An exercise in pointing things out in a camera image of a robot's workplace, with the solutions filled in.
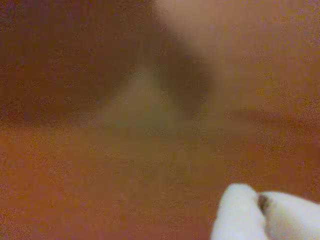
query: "brown background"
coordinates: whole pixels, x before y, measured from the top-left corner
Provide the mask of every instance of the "brown background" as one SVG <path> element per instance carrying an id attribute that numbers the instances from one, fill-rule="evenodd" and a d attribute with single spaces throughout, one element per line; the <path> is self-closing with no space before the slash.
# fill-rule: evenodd
<path id="1" fill-rule="evenodd" d="M 0 32 L 1 237 L 208 239 L 237 182 L 320 201 L 318 3 L 158 1 L 212 66 L 190 118 L 131 67 L 146 2 L 47 2 Z"/>

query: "orange surface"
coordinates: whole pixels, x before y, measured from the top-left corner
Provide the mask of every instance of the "orange surface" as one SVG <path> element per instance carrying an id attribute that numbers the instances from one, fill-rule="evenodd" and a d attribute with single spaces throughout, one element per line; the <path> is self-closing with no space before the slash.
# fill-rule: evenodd
<path id="1" fill-rule="evenodd" d="M 123 75 L 148 43 L 146 2 L 52 1 L 6 16 L 0 239 L 205 240 L 238 182 L 320 201 L 318 4 L 157 3 L 212 64 L 214 90 L 192 120 L 139 91 L 128 106 L 114 98 L 126 99 Z"/>

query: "blurry object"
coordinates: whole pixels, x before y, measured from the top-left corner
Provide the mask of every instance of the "blurry object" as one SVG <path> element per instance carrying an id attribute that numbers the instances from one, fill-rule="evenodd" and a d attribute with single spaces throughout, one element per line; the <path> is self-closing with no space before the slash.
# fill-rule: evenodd
<path id="1" fill-rule="evenodd" d="M 188 46 L 183 36 L 154 16 L 150 31 L 151 49 L 146 65 L 155 73 L 160 88 L 184 117 L 193 118 L 212 89 L 212 76 L 205 58 Z"/>
<path id="2" fill-rule="evenodd" d="M 153 45 L 146 36 L 159 32 L 150 32 L 148 1 L 1 5 L 0 119 L 11 123 L 74 122 L 84 112 L 93 118 L 128 83 L 143 48 Z M 165 72 L 161 85 L 193 113 L 208 83 L 193 74 L 197 64 L 187 48 L 162 34 L 154 52 L 156 67 Z"/>
<path id="3" fill-rule="evenodd" d="M 223 194 L 212 240 L 318 240 L 320 205 L 282 192 L 232 184 Z"/>

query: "white glove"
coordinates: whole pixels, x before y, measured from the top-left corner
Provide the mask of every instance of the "white glove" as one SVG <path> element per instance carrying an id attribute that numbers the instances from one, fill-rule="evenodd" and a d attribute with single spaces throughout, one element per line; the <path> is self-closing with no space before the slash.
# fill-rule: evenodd
<path id="1" fill-rule="evenodd" d="M 320 240 L 320 205 L 233 184 L 220 201 L 211 240 Z"/>

